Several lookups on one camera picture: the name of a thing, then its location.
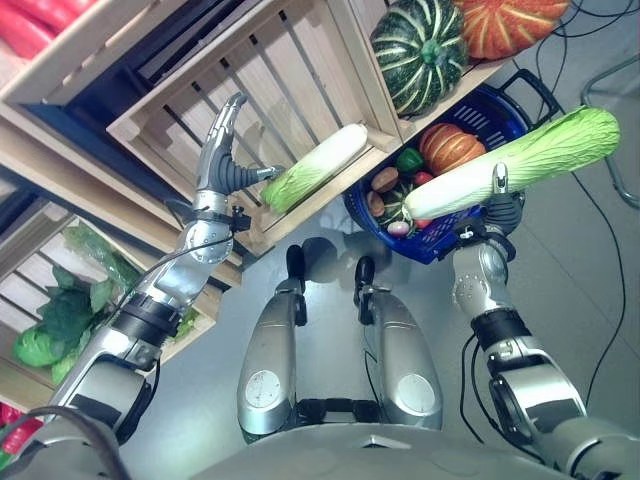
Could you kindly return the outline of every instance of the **potato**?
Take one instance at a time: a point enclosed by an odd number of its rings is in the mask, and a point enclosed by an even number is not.
[[[387,167],[373,177],[371,180],[371,188],[378,193],[384,193],[391,190],[398,183],[398,170],[394,167]]]
[[[384,215],[384,201],[382,197],[373,190],[367,193],[367,207],[369,207],[369,213],[374,217]]]

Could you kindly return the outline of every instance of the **red pepper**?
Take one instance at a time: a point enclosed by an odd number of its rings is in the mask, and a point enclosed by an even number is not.
[[[0,403],[0,425],[8,425],[22,416],[22,412],[6,403]]]
[[[97,0],[61,0],[61,3],[77,16],[87,10]]]
[[[433,220],[428,220],[426,218],[416,218],[413,221],[413,224],[415,225],[415,227],[418,230],[424,230],[425,228],[427,228],[431,224],[432,221]]]
[[[33,18],[61,32],[76,19],[76,15],[56,0],[3,0],[28,13]]]
[[[430,175],[427,172],[418,172],[413,176],[413,183],[417,186],[424,185],[431,180],[433,180],[433,175]]]
[[[21,57],[31,59],[53,41],[52,33],[33,18],[0,2],[0,37]]]
[[[41,426],[42,422],[40,420],[36,418],[29,418],[9,434],[2,444],[2,450],[10,453],[11,455],[15,455],[20,451],[22,445],[24,445],[31,435],[33,435]]]

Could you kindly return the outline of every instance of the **striped green squash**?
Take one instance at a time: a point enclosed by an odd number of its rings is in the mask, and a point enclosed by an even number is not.
[[[371,34],[399,115],[419,115],[445,96],[467,64],[464,17],[450,0],[399,0]]]

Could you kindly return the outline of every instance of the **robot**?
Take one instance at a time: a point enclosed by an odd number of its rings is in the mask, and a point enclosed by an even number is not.
[[[58,387],[45,425],[0,478],[129,477],[117,454],[153,396],[149,372],[163,342],[232,248],[250,219],[227,196],[280,173],[244,169],[231,158],[234,121],[246,97],[232,96],[203,147],[195,200],[176,251],[125,296]],[[295,327],[306,323],[304,258],[287,252],[289,278],[262,312],[238,385],[238,421],[251,443],[199,479],[477,478],[637,479],[640,439],[587,416],[571,381],[518,315],[507,290],[515,255],[507,235],[521,217],[503,164],[494,172],[488,214],[458,225],[453,301],[469,318],[491,374],[491,397],[504,434],[539,453],[544,465],[449,437],[440,431],[443,398],[427,344],[411,313],[373,283],[364,257],[355,275],[358,319],[375,332],[380,402],[297,401]],[[324,423],[331,409],[354,423]]]

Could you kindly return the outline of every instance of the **basket handle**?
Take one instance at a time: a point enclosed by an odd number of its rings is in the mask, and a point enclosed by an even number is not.
[[[506,95],[505,90],[513,84],[517,79],[522,79],[529,84],[531,88],[533,88],[540,98],[542,98],[543,103],[547,106],[547,113],[543,115],[540,120],[533,123],[526,113],[521,111],[520,113],[524,114],[524,118],[530,126],[531,130],[535,130],[540,125],[544,124],[547,120],[553,117],[556,113],[560,111],[560,105],[558,101],[553,96],[553,93],[547,88],[547,86],[542,83],[542,81],[536,77],[530,70],[526,68],[520,68],[516,73],[514,73],[511,78],[509,78],[501,87],[498,88],[503,94]]]

